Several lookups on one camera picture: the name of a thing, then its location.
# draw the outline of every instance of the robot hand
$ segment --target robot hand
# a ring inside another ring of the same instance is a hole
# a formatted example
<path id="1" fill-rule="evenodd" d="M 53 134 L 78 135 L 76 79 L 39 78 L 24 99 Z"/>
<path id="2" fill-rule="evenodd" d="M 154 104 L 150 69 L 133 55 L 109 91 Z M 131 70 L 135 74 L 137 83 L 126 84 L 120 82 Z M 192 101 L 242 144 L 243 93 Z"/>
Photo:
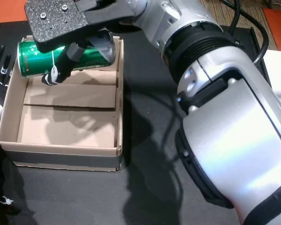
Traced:
<path id="1" fill-rule="evenodd" d="M 244 225 L 281 224 L 281 103 L 196 0 L 28 0 L 25 10 L 41 51 L 120 21 L 141 28 L 178 84 L 187 116 L 176 145 L 205 199 L 235 207 Z"/>

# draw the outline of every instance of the green can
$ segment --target green can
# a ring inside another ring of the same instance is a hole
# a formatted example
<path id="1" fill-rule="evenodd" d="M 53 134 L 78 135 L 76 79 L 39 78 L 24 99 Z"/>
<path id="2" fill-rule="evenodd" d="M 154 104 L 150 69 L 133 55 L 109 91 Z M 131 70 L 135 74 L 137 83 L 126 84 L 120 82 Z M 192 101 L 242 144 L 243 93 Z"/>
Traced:
<path id="1" fill-rule="evenodd" d="M 101 31 L 96 36 L 90 37 L 89 42 L 89 46 L 74 70 L 107 67 L 114 62 L 115 44 L 109 32 Z M 64 48 L 62 46 L 54 51 L 41 53 L 37 49 L 35 41 L 20 42 L 18 44 L 18 64 L 22 77 L 47 74 Z"/>

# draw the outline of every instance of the black mat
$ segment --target black mat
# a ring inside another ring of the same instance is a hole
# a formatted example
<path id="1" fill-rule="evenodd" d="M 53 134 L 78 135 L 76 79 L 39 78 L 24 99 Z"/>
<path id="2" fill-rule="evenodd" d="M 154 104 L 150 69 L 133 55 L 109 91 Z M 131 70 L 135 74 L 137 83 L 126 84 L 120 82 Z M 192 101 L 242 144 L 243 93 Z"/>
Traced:
<path id="1" fill-rule="evenodd" d="M 0 42 L 18 42 L 26 23 L 4 23 Z M 125 42 L 123 169 L 78 172 L 4 162 L 6 195 L 23 211 L 12 225 L 237 225 L 234 210 L 211 205 L 177 159 L 183 112 L 176 85 L 142 32 Z"/>

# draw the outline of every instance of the cardboard box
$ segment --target cardboard box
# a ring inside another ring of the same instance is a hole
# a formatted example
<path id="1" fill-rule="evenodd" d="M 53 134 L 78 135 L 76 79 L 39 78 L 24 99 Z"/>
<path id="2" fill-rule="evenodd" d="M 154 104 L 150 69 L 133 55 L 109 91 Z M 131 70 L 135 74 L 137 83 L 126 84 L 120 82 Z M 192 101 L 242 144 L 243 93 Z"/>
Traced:
<path id="1" fill-rule="evenodd" d="M 0 144 L 17 166 L 116 171 L 123 138 L 124 43 L 110 67 L 74 71 L 46 86 L 23 79 L 15 62 L 0 122 Z"/>

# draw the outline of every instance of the black cable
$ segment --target black cable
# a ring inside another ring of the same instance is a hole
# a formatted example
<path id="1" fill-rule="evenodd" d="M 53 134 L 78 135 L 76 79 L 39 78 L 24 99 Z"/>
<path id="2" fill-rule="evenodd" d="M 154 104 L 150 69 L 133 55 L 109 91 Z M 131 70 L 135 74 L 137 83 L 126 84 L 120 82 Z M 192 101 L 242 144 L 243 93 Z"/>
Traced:
<path id="1" fill-rule="evenodd" d="M 229 27 L 229 34 L 233 35 L 236 25 L 238 23 L 239 17 L 240 17 L 240 0 L 234 0 L 235 2 L 235 13 L 234 13 L 234 17 L 232 20 L 232 23 Z"/>
<path id="2" fill-rule="evenodd" d="M 228 0 L 222 0 L 222 2 L 226 6 L 230 7 L 231 9 L 234 9 L 234 10 L 236 9 L 236 6 L 233 3 L 229 2 Z M 267 32 L 266 32 L 266 29 L 254 17 L 252 17 L 250 14 L 246 13 L 243 10 L 240 10 L 240 14 L 244 18 L 249 20 L 251 23 L 253 23 L 258 28 L 258 30 L 260 30 L 261 35 L 263 37 L 263 43 L 262 43 L 262 47 L 260 49 L 260 52 L 257 55 L 256 59 L 253 61 L 254 65 L 257 66 L 262 61 L 263 56 L 266 54 L 268 44 L 269 44 L 268 35 L 267 35 Z"/>

